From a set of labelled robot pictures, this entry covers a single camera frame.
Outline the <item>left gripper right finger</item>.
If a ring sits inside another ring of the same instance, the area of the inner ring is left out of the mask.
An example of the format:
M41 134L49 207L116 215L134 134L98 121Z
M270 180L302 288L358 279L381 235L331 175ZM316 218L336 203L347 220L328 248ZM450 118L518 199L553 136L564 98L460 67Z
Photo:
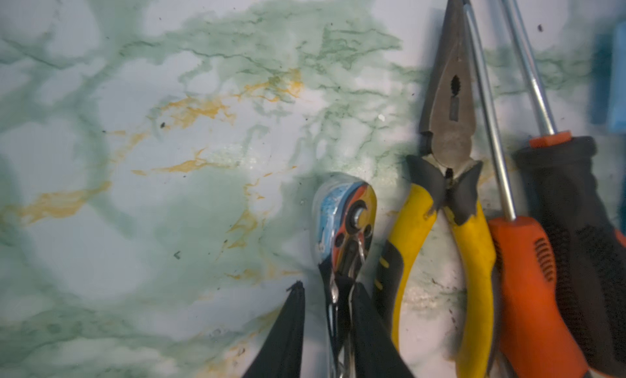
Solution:
M413 377L362 283L350 292L350 320L356 377Z

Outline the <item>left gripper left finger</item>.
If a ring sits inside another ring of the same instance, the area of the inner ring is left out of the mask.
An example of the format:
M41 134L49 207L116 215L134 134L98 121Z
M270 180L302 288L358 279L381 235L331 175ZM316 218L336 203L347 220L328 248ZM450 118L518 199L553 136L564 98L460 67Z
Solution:
M288 292L278 318L244 377L301 376L306 309L303 282L296 281Z

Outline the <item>chrome ratchet wrench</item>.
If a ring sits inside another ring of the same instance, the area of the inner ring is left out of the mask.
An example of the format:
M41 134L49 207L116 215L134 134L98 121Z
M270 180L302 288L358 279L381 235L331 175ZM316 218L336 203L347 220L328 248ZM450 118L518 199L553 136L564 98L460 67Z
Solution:
M311 210L311 254L324 292L330 377L352 377L349 294L373 240L378 199L373 187L348 174L329 174Z

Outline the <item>small orange screwdriver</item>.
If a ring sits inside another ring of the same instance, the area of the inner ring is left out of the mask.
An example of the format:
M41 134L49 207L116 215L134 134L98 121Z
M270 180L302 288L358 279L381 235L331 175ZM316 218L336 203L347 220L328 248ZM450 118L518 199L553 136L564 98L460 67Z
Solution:
M502 296L498 365L505 377L588 377L589 365L556 301L554 252L543 227L519 216L471 0L462 0L503 215L489 220Z

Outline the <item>yellow-handled pliers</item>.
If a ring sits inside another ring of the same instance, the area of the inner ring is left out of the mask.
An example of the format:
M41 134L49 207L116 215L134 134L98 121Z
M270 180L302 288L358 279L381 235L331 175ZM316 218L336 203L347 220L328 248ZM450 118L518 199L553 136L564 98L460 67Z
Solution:
M406 158L410 189L378 260L373 302L394 345L412 266L440 211L464 268L466 319L456 375L487 377L497 350L500 290L497 253L479 202L483 164L471 156L476 130L470 36L464 0L448 0L435 65L425 92L420 156Z

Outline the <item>orange black screwdriver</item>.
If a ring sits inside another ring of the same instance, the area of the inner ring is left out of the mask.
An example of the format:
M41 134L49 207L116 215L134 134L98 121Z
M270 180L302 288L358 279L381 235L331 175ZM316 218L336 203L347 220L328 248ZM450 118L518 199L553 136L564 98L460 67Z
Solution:
M517 0L500 0L540 134L514 160L535 193L554 249L561 316L590 367L625 375L625 237L612 225L593 175L590 136L558 129Z

